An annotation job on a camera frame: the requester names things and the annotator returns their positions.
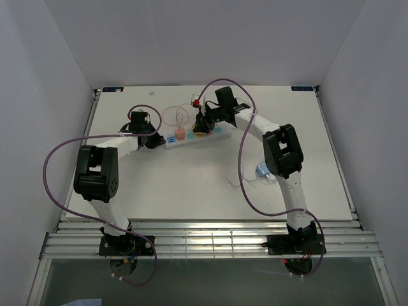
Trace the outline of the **white multicolour power strip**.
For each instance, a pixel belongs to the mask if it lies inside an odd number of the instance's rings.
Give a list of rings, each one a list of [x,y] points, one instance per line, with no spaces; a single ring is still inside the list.
[[[216,125],[216,127],[205,135],[194,134],[192,129],[185,129],[186,138],[183,141],[177,141],[175,138],[175,131],[165,137],[166,143],[164,145],[166,150],[177,149],[198,143],[229,138],[231,136],[231,128],[225,124]]]

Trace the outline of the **pink charger plug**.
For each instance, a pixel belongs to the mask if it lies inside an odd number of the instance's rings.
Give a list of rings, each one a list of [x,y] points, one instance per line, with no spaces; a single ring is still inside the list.
[[[177,141],[183,141],[186,138],[186,131],[183,127],[175,129],[175,138]]]

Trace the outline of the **blue charger plug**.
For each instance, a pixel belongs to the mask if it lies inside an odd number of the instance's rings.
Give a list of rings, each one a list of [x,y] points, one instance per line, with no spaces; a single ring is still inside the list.
[[[265,162],[259,163],[256,167],[256,175],[260,179],[270,180],[270,171]]]

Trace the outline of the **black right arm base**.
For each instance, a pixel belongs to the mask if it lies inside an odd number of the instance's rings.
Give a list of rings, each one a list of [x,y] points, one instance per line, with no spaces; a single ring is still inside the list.
[[[326,254],[326,246],[321,234],[301,241],[296,241],[290,234],[267,235],[261,246],[270,256],[282,256],[288,273],[299,278],[313,274]]]

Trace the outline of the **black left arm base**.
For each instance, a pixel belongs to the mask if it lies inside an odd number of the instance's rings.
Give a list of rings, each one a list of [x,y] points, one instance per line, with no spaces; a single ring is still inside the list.
[[[131,275],[137,267],[139,256],[153,256],[152,244],[155,236],[147,236],[151,244],[134,235],[104,235],[99,244],[98,254],[110,257],[109,267],[112,273],[119,276]]]

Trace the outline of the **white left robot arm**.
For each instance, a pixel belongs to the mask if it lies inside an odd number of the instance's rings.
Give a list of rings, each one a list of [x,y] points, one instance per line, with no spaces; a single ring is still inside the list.
[[[97,145],[80,147],[73,187],[105,221],[100,230],[108,246],[126,255],[134,250],[136,238],[129,233],[131,223],[114,200],[119,190],[119,160],[142,147],[154,149],[165,140],[142,110],[130,113],[130,123],[120,133]]]

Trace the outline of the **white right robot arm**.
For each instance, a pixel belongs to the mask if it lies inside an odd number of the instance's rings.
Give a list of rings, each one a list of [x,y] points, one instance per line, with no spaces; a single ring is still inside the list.
[[[301,170],[303,152],[295,128],[286,124],[280,126],[260,116],[256,104],[238,103],[231,87],[215,91],[215,108],[207,105],[203,93],[191,98],[191,106],[198,110],[193,126],[194,133],[213,131],[215,125],[226,122],[243,131],[238,149],[238,179],[242,194],[249,206],[258,214],[267,217],[287,215],[288,245],[295,253],[303,253],[317,235],[316,221],[307,210],[302,187]],[[249,200],[242,177],[242,151],[246,136],[250,134],[263,145],[264,160],[269,172],[277,179],[286,210],[281,213],[266,213],[257,209]]]

